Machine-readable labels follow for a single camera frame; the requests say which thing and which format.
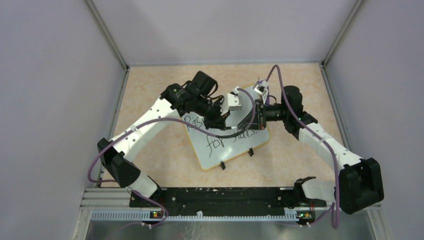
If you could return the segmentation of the yellow-framed whiteboard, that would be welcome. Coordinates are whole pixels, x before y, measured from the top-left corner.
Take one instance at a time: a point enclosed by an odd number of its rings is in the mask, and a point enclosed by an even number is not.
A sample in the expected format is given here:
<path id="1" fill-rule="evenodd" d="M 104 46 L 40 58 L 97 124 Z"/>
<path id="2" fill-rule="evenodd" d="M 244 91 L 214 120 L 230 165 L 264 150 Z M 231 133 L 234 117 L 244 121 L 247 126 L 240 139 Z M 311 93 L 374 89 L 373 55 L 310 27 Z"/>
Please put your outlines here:
<path id="1" fill-rule="evenodd" d="M 244 89 L 249 92 L 253 99 L 259 99 L 260 95 L 253 90 L 253 85 L 246 86 Z M 230 116 L 226 119 L 227 126 L 236 126 L 252 110 L 252 103 L 249 97 L 243 92 L 240 92 L 239 96 L 242 100 L 242 109 L 230 113 Z M 181 119 L 214 135 L 231 135 L 238 132 L 237 129 L 221 131 L 210 128 L 206 130 L 203 124 L 203 117 L 194 112 L 186 113 Z M 248 129 L 236 137 L 225 139 L 203 134 L 191 126 L 186 126 L 186 131 L 199 165 L 204 171 L 219 167 L 221 162 L 227 162 L 247 153 L 250 149 L 264 145 L 271 139 L 268 128 L 264 130 Z"/>

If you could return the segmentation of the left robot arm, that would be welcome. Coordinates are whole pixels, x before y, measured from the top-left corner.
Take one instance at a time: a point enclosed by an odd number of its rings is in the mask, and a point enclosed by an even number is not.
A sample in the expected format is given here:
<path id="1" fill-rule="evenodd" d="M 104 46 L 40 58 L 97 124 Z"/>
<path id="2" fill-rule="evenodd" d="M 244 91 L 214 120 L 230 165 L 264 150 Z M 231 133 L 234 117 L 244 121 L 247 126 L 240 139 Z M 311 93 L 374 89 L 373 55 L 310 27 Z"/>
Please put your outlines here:
<path id="1" fill-rule="evenodd" d="M 134 163 L 139 152 L 169 123 L 181 122 L 186 113 L 204 118 L 207 128 L 225 128 L 229 109 L 223 96 L 211 97 L 218 82 L 203 71 L 184 84 L 173 83 L 160 93 L 152 107 L 130 127 L 111 140 L 97 143 L 97 160 L 121 188 L 141 194 L 149 207 L 160 202 L 158 185 Z"/>

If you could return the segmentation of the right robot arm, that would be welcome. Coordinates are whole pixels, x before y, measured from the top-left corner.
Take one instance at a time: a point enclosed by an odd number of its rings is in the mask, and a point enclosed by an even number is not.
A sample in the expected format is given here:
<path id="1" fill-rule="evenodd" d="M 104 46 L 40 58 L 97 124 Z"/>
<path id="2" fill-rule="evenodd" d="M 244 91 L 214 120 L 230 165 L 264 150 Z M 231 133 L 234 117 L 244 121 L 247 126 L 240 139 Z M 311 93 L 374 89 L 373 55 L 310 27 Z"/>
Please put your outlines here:
<path id="1" fill-rule="evenodd" d="M 339 143 L 328 134 L 318 120 L 304 110 L 303 95 L 296 86 L 283 88 L 281 102 L 266 104 L 269 97 L 265 83 L 253 86 L 259 95 L 247 119 L 240 123 L 247 127 L 255 113 L 250 129 L 263 130 L 267 122 L 282 122 L 285 130 L 299 142 L 309 146 L 333 170 L 334 181 L 316 177 L 300 178 L 293 200 L 299 206 L 307 206 L 312 200 L 334 204 L 336 210 L 352 215 L 385 198 L 381 166 L 374 158 L 363 158 Z"/>

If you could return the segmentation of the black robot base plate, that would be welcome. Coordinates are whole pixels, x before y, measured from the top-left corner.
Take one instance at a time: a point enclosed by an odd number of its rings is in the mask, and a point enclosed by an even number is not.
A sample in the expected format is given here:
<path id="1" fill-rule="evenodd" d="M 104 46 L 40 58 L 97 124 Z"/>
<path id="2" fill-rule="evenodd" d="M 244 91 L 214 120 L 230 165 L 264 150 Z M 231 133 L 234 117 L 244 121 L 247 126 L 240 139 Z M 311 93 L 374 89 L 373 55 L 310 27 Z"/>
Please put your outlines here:
<path id="1" fill-rule="evenodd" d="M 151 200 L 164 206 L 171 217 L 282 216 L 286 209 L 325 207 L 319 199 L 300 198 L 285 187 L 168 187 L 157 190 Z"/>

